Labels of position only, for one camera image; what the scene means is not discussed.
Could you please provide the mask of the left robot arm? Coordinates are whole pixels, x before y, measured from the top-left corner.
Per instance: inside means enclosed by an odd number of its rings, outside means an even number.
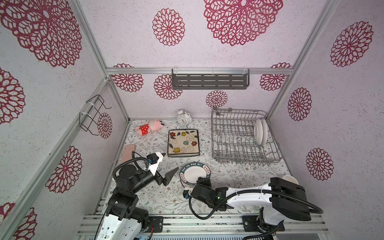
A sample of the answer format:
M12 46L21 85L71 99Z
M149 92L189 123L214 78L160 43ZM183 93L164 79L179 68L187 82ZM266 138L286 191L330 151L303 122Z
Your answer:
M130 160L114 168L112 176L116 187L95 234L96 240L137 240L139 233L148 228L151 232L154 231L150 224L149 212L137 207L137 193L152 182L159 186L170 184L179 168L176 167L162 176L158 172L158 166L165 156L166 154L161 152L146 157L136 157L135 153L132 153Z

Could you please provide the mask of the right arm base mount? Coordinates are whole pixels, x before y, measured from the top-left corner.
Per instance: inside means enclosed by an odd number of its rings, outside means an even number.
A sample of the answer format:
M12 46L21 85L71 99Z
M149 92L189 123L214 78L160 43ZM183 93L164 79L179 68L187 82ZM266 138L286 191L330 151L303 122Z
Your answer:
M279 211L273 207L262 207L260 208L259 214L256 215L244 215L242 221L246 232L276 232L282 225L280 222L287 219Z

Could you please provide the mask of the white round plate three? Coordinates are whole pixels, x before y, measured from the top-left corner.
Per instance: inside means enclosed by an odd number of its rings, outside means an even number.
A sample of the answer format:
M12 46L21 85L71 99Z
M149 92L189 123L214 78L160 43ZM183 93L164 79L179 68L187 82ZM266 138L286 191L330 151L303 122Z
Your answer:
M254 126L254 136L255 136L256 143L258 145L261 145L263 141L263 126L262 126L261 119L256 120L256 123Z

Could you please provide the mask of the white round plate four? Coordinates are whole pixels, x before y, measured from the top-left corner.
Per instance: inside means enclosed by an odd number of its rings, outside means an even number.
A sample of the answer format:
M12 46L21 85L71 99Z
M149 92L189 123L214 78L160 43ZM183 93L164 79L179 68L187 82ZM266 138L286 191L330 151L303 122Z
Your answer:
M261 123L262 123L262 130L263 130L261 145L264 146L268 140L268 126L267 126L267 122L265 119L261 119Z

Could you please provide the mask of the white round plate one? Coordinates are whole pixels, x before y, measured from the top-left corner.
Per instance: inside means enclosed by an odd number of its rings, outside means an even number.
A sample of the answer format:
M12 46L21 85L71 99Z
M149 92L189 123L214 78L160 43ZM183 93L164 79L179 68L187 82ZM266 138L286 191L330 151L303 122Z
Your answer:
M182 183L182 186L183 186L184 190L188 190L189 192L192 192L196 185L197 184Z

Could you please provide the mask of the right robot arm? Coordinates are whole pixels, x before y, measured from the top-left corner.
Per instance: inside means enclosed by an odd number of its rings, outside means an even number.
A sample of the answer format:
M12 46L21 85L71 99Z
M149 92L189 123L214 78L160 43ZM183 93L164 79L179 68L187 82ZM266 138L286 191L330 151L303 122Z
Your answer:
M282 178L271 178L258 187L213 189L209 178L199 178L191 193L185 196L198 200L214 212L244 206L260 206L261 223L276 226L287 219L311 220L305 188Z

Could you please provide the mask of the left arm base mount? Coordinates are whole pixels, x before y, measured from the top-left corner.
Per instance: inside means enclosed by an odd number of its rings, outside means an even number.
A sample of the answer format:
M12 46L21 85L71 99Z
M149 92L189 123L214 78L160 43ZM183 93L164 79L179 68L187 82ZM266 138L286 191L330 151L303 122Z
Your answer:
M149 215L147 210L135 208L132 219L139 223L141 232L144 233L161 233L163 231L164 217L153 217Z

